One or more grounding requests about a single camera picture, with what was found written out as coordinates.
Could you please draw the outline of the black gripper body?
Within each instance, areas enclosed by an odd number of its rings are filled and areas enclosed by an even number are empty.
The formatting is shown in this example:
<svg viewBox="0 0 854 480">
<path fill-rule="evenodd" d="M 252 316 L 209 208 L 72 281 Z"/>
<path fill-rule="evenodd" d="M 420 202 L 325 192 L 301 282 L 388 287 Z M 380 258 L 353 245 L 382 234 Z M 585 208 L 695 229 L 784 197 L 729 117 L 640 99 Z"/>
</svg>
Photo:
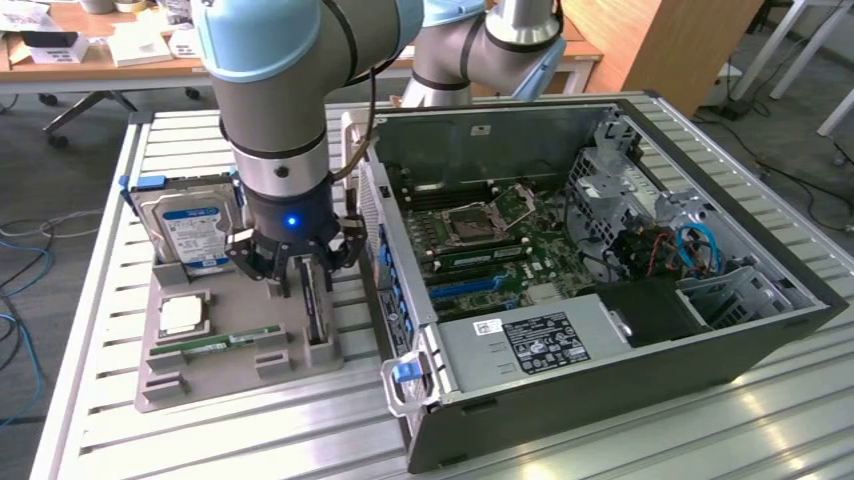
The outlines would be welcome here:
<svg viewBox="0 0 854 480">
<path fill-rule="evenodd" d="M 340 231 L 332 205 L 332 186 L 320 182 L 290 197 L 274 197 L 244 188 L 246 205 L 257 232 L 282 243 L 328 243 Z"/>
</svg>

